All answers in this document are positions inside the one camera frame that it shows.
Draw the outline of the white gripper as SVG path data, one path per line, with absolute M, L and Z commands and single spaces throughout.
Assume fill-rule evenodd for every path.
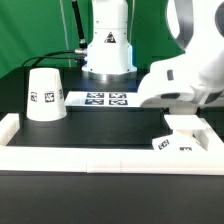
M 171 114 L 194 115 L 209 96 L 197 75 L 197 67 L 187 60 L 154 62 L 138 87 L 140 106 L 167 107 Z

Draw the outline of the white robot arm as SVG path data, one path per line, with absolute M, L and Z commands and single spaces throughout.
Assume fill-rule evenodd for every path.
M 135 72 L 126 0 L 92 0 L 93 39 L 83 73 L 119 80 Z M 194 112 L 224 94 L 224 0 L 168 0 L 166 22 L 184 53 L 151 64 L 139 84 L 141 107 Z

